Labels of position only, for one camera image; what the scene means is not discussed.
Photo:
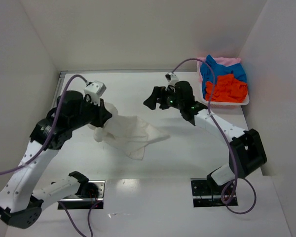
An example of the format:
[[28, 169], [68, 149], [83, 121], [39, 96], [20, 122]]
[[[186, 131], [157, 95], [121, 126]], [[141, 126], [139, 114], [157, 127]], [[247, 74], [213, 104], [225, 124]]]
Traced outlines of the white t shirt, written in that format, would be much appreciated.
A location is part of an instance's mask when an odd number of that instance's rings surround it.
[[105, 108], [112, 114], [112, 118], [103, 127], [88, 125], [93, 130], [94, 140], [107, 143], [131, 159], [142, 160], [146, 146], [170, 137], [168, 133], [138, 116], [121, 116], [111, 103], [105, 103]]

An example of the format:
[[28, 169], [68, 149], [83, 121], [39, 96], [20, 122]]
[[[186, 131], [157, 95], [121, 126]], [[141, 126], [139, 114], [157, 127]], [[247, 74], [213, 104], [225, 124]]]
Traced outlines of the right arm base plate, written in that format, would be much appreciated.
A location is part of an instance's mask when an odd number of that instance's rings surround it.
[[191, 179], [193, 207], [225, 206], [221, 200], [222, 187], [212, 188], [205, 178]]

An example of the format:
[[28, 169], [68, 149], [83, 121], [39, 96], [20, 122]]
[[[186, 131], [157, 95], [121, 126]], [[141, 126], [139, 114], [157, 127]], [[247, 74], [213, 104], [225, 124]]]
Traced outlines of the pink plastic basket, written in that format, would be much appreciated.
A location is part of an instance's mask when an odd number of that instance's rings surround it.
[[[207, 104], [208, 101], [203, 97], [203, 93], [202, 93], [202, 76], [201, 76], [200, 69], [199, 69], [200, 63], [205, 64], [211, 70], [211, 73], [213, 75], [213, 84], [214, 85], [216, 84], [216, 80], [215, 80], [216, 76], [215, 76], [212, 68], [205, 61], [201, 60], [202, 58], [205, 59], [206, 57], [199, 57], [199, 61], [197, 61], [197, 72], [199, 74], [199, 81], [200, 81], [199, 89], [200, 89], [201, 101], [203, 103]], [[249, 103], [249, 94], [247, 94], [245, 100], [242, 103], [214, 102], [214, 101], [211, 101], [211, 105], [213, 107], [235, 107], [235, 106], [247, 105], [248, 103]]]

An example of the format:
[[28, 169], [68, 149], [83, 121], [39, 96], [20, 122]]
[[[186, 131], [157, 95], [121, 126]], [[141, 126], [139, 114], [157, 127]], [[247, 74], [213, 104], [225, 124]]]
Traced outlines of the blue t shirt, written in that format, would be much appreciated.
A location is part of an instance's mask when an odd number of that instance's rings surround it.
[[[247, 82], [247, 76], [241, 65], [240, 58], [213, 58], [211, 55], [208, 55], [205, 59], [202, 58], [201, 60], [205, 61], [212, 68], [216, 76], [216, 81], [218, 80], [217, 76], [233, 74], [238, 81]], [[199, 69], [202, 76], [202, 93], [205, 98], [207, 94], [206, 82], [213, 82], [213, 75], [211, 70], [203, 63], [200, 63]]]

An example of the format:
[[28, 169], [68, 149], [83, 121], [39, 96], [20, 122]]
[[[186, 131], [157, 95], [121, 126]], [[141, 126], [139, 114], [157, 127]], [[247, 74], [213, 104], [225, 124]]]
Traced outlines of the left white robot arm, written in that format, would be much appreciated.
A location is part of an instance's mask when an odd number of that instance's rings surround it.
[[35, 187], [52, 159], [72, 138], [73, 131], [87, 124], [103, 127], [111, 118], [104, 100], [100, 98], [98, 103], [94, 102], [89, 92], [83, 95], [71, 90], [59, 96], [56, 107], [32, 131], [19, 164], [21, 169], [14, 171], [0, 191], [0, 219], [8, 226], [27, 229], [38, 220], [43, 210], [61, 199], [96, 192], [95, 185], [78, 171], [45, 188]]

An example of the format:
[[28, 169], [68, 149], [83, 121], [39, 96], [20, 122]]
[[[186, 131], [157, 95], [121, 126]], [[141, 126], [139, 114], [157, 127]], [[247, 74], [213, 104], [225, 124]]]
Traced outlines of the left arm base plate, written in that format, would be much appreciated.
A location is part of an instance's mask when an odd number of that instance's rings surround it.
[[60, 200], [67, 210], [103, 209], [105, 181], [89, 181], [87, 190], [82, 195], [69, 195]]

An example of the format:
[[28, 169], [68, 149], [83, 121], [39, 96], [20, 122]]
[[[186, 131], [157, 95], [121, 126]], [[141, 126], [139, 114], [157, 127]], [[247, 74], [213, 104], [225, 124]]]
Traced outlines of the orange t shirt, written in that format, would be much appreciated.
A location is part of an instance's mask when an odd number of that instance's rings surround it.
[[215, 85], [210, 81], [205, 85], [207, 101], [210, 99], [213, 87], [215, 88], [211, 101], [214, 102], [242, 103], [248, 94], [247, 84], [237, 80], [233, 74], [218, 76]]

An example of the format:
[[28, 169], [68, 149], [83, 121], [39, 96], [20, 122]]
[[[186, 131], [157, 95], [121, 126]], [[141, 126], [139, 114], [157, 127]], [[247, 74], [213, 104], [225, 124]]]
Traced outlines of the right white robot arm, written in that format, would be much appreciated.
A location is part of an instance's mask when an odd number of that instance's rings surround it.
[[178, 109], [184, 120], [205, 129], [220, 139], [229, 149], [229, 161], [207, 175], [209, 187], [221, 191], [235, 177], [246, 178], [267, 162], [259, 133], [239, 128], [216, 114], [209, 112], [206, 105], [195, 100], [189, 82], [179, 81], [174, 85], [156, 86], [143, 102], [149, 109], [159, 107]]

